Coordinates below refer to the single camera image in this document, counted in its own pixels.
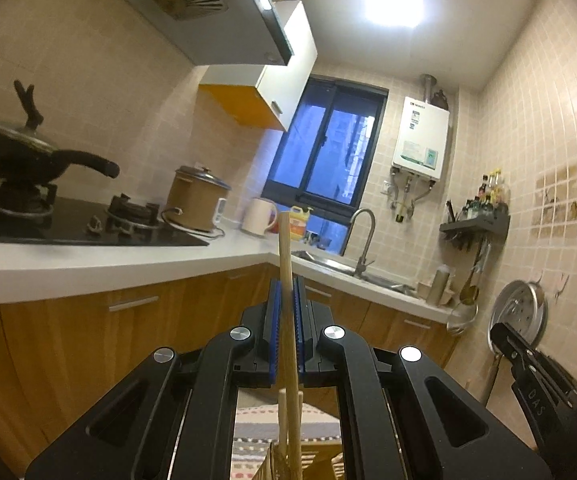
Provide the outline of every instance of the black glass cooktop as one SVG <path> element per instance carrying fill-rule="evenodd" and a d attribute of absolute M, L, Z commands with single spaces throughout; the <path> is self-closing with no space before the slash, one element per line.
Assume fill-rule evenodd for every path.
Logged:
<path fill-rule="evenodd" d="M 99 246 L 207 246 L 208 242 L 163 222 L 158 229 L 132 229 L 106 214 L 108 206 L 85 200 L 55 197 L 53 212 L 45 218 L 14 218 L 0 212 L 0 242 Z M 97 218 L 98 233 L 87 225 Z"/>

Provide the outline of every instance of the faucet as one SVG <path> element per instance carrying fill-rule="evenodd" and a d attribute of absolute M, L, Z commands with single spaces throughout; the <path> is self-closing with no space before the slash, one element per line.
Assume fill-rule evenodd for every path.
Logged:
<path fill-rule="evenodd" d="M 353 230 L 353 226 L 355 225 L 356 218 L 362 213 L 368 213 L 369 216 L 371 217 L 371 230 L 369 231 L 367 242 L 366 244 L 364 244 L 364 250 L 362 251 L 361 256 L 358 258 L 358 264 L 355 266 L 355 272 L 353 273 L 353 275 L 358 278 L 362 275 L 362 273 L 365 270 L 367 270 L 367 267 L 374 262 L 373 260 L 373 262 L 367 263 L 367 253 L 369 252 L 369 246 L 371 244 L 371 240 L 373 240 L 373 233 L 375 232 L 375 225 L 376 225 L 375 214 L 373 213 L 373 211 L 371 211 L 368 207 L 363 207 L 355 211 L 355 213 L 353 213 L 353 216 L 351 217 L 351 224 L 349 225 L 348 237 L 349 238 L 351 237 L 351 231 Z"/>

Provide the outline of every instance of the rice cooker lid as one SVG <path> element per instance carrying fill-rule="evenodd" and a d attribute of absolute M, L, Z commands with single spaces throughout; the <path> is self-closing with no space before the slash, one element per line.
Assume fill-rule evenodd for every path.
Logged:
<path fill-rule="evenodd" d="M 193 168 L 191 166 L 180 166 L 175 170 L 175 174 L 185 174 L 197 178 L 198 180 L 203 180 L 204 182 L 209 182 L 215 184 L 216 186 L 222 187 L 226 190 L 231 190 L 229 184 L 225 183 L 223 180 L 216 177 L 210 172 L 209 168 Z"/>

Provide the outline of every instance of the rice cooker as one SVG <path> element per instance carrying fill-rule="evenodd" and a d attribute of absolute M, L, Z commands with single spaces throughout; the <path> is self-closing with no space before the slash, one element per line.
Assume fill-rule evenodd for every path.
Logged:
<path fill-rule="evenodd" d="M 166 220 L 197 231 L 213 231 L 226 206 L 231 187 L 208 168 L 181 166 L 169 191 Z"/>

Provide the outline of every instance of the ceiling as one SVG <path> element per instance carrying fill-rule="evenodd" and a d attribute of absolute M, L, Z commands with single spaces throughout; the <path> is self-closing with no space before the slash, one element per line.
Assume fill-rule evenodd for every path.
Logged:
<path fill-rule="evenodd" d="M 424 0 L 415 28 L 366 19 L 363 0 L 302 0 L 318 60 L 403 79 L 430 73 L 449 91 L 482 89 L 537 0 Z"/>

